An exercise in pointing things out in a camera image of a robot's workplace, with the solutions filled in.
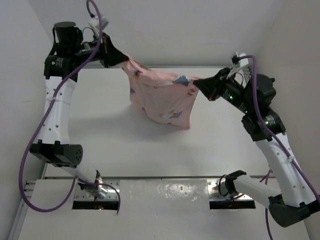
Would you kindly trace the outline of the pink cartoon print pillowcase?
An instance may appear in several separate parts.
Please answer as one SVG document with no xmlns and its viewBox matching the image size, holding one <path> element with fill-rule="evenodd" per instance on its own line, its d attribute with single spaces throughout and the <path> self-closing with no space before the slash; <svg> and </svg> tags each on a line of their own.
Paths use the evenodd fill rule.
<svg viewBox="0 0 320 240">
<path fill-rule="evenodd" d="M 117 67 L 128 76 L 129 98 L 137 109 L 157 123 L 190 128 L 198 77 L 150 69 L 131 57 Z"/>
</svg>

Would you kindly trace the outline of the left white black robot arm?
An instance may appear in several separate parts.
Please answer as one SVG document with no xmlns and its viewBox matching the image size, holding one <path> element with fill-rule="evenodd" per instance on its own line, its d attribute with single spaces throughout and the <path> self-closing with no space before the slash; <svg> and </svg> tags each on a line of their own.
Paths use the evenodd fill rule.
<svg viewBox="0 0 320 240">
<path fill-rule="evenodd" d="M 58 22 L 52 29 L 53 46 L 44 61 L 45 107 L 44 116 L 36 132 L 37 142 L 32 143 L 31 154 L 84 182 L 95 183 L 98 171 L 83 159 L 80 144 L 71 144 L 69 115 L 78 73 L 86 64 L 99 61 L 103 67 L 114 67 L 128 61 L 128 57 L 114 47 L 103 32 L 108 22 L 98 18 L 89 21 L 93 41 L 85 42 L 83 32 L 75 22 Z"/>
</svg>

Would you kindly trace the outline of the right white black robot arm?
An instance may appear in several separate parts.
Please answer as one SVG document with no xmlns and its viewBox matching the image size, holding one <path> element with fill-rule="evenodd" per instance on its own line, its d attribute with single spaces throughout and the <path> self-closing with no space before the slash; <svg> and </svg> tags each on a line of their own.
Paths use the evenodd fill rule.
<svg viewBox="0 0 320 240">
<path fill-rule="evenodd" d="M 195 80 L 193 84 L 209 101 L 223 98 L 244 114 L 243 127 L 265 156 L 279 189 L 237 170 L 225 175 L 224 190 L 219 194 L 224 197 L 248 195 L 268 209 L 278 225 L 292 226 L 319 212 L 320 203 L 319 195 L 312 192 L 295 161 L 281 118 L 270 107 L 276 95 L 275 80 L 258 74 L 242 86 L 233 76 L 228 76 L 230 71 L 226 67 L 215 76 Z"/>
</svg>

